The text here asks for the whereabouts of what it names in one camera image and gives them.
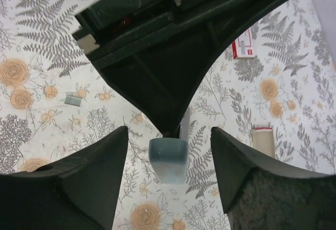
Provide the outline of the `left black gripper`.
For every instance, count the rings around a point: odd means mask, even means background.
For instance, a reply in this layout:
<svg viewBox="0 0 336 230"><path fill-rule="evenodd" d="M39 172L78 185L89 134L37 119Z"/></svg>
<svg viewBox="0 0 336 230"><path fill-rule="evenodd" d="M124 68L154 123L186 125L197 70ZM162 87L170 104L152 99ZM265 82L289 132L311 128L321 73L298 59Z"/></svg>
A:
<svg viewBox="0 0 336 230"><path fill-rule="evenodd" d="M162 133L246 29L288 0L99 0L73 33L103 80Z"/></svg>

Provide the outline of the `olive green stapler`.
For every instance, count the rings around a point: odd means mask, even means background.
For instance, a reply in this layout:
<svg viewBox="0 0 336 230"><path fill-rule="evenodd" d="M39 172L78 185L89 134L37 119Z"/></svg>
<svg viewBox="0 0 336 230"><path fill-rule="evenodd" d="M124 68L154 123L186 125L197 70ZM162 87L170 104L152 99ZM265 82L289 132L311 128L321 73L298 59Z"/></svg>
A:
<svg viewBox="0 0 336 230"><path fill-rule="evenodd" d="M255 150L275 158L275 140L273 129L271 127L253 128L252 143Z"/></svg>

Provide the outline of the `light blue stapler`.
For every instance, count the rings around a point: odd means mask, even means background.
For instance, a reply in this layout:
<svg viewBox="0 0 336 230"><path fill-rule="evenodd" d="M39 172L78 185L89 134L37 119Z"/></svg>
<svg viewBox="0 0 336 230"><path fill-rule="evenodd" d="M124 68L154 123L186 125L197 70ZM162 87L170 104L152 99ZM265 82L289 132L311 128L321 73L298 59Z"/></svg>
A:
<svg viewBox="0 0 336 230"><path fill-rule="evenodd" d="M190 108L173 133L149 141L149 161L158 179L164 184L186 182L189 154Z"/></svg>

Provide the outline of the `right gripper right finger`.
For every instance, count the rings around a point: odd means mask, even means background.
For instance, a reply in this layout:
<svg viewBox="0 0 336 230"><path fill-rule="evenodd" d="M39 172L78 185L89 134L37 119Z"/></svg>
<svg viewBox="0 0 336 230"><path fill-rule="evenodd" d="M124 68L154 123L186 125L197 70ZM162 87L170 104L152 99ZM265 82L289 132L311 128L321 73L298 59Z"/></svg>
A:
<svg viewBox="0 0 336 230"><path fill-rule="evenodd" d="M335 229L335 176L301 169L211 129L211 151L231 229Z"/></svg>

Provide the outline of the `floral table mat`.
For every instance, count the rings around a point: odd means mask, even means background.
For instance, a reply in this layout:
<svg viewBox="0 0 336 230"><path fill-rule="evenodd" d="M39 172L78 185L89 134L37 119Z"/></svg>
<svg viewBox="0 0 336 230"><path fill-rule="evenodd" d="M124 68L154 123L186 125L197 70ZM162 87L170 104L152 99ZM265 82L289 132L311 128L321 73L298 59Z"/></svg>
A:
<svg viewBox="0 0 336 230"><path fill-rule="evenodd" d="M109 87L71 38L97 0L1 0L1 172L34 171L129 128L114 229L229 229L211 127L251 145L272 127L276 158L335 173L335 67L312 0L290 0L251 29L256 57L225 50L190 103L184 185L161 184L148 159L158 130ZM66 95L81 106L64 104Z"/></svg>

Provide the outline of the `red staple box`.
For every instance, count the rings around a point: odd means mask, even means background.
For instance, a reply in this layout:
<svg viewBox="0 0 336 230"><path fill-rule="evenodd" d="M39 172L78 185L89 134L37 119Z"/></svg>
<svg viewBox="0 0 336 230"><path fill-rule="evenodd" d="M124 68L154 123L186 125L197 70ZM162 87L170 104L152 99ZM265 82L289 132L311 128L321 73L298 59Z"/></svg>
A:
<svg viewBox="0 0 336 230"><path fill-rule="evenodd" d="M244 31L232 42L232 52L234 59L248 59L255 57L256 54L250 28Z"/></svg>

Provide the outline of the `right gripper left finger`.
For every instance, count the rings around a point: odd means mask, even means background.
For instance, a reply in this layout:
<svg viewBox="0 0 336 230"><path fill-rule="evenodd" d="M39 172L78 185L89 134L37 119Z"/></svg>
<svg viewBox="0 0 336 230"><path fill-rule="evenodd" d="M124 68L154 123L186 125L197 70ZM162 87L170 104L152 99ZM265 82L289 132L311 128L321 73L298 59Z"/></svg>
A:
<svg viewBox="0 0 336 230"><path fill-rule="evenodd" d="M33 172L1 175L1 229L112 229L127 151L121 126Z"/></svg>

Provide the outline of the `small removed staple piece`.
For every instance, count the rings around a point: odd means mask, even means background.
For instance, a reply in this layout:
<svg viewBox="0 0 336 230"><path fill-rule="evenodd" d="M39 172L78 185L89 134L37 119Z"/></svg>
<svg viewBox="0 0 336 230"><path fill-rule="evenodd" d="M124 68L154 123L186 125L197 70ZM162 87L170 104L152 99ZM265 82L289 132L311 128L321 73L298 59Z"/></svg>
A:
<svg viewBox="0 0 336 230"><path fill-rule="evenodd" d="M64 104L79 107L79 106L81 106L81 101L82 101L82 99L80 97L66 95L65 100L64 100Z"/></svg>

